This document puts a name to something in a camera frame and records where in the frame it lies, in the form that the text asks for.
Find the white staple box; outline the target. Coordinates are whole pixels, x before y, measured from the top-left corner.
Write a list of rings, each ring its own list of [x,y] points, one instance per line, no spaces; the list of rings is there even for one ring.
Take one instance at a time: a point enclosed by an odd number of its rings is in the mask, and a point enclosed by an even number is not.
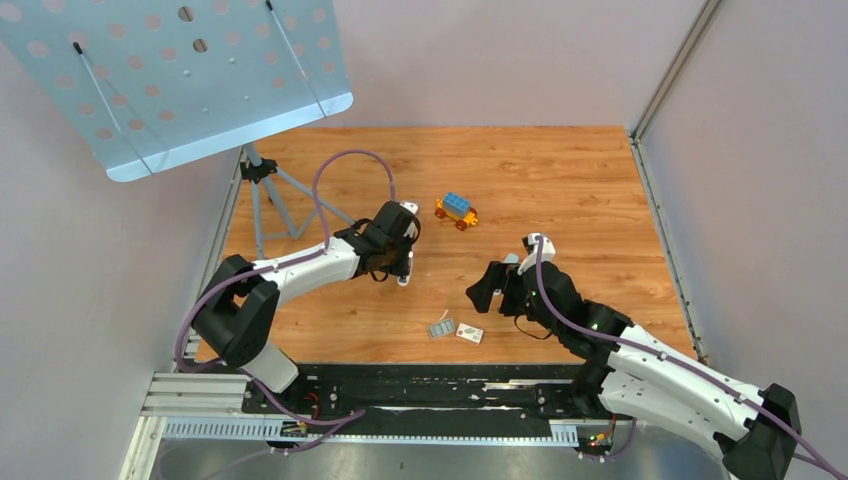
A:
[[[480,344],[484,335],[484,331],[480,328],[473,327],[465,323],[460,323],[457,327],[456,335],[475,344]]]

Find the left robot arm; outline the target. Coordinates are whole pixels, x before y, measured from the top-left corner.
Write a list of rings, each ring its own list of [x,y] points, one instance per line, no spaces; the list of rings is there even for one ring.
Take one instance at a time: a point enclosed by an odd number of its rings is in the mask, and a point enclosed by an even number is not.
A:
[[[326,285],[369,276],[408,283],[420,235],[419,207],[388,201],[372,219],[334,233],[326,243],[294,254],[250,262],[226,258],[192,309],[188,325],[218,358],[261,382],[283,413],[298,411],[306,386],[296,363],[269,338],[276,311]]]

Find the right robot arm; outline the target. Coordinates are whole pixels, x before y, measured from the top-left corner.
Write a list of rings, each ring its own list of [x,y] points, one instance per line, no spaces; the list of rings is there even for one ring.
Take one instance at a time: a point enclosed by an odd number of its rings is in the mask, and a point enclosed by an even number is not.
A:
[[[686,357],[623,313],[583,298],[549,261],[526,270],[492,261],[466,295],[486,313],[496,292],[500,314],[541,325],[584,359],[569,388],[580,415],[605,410],[661,427],[718,458],[735,479],[785,478],[801,433],[788,389],[760,389]]]

